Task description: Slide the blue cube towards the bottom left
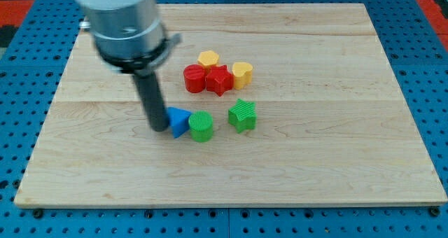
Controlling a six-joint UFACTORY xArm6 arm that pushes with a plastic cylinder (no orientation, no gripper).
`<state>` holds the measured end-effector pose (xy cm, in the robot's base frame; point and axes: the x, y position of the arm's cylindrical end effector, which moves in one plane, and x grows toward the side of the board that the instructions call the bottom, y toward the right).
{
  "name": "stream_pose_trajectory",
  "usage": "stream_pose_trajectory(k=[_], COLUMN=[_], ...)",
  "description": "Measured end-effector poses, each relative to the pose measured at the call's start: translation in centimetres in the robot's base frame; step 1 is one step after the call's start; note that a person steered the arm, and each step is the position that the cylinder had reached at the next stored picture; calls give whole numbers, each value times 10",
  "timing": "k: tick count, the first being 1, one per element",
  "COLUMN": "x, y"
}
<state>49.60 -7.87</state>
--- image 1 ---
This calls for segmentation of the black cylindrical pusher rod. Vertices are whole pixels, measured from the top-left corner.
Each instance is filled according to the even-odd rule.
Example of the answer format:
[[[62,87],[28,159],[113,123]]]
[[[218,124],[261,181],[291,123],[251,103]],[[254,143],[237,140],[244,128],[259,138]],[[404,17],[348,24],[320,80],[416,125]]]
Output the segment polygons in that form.
[[[169,126],[169,117],[156,74],[134,74],[133,81],[150,128],[155,132],[165,131]]]

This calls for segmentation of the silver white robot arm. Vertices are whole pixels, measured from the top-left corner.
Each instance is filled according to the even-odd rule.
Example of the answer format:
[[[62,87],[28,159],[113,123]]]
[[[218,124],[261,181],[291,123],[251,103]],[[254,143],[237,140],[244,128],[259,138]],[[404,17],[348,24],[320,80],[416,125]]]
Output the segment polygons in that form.
[[[181,42],[181,35],[168,35],[157,0],[75,1],[101,58],[132,76],[148,124],[155,132],[165,131],[169,116],[155,72]]]

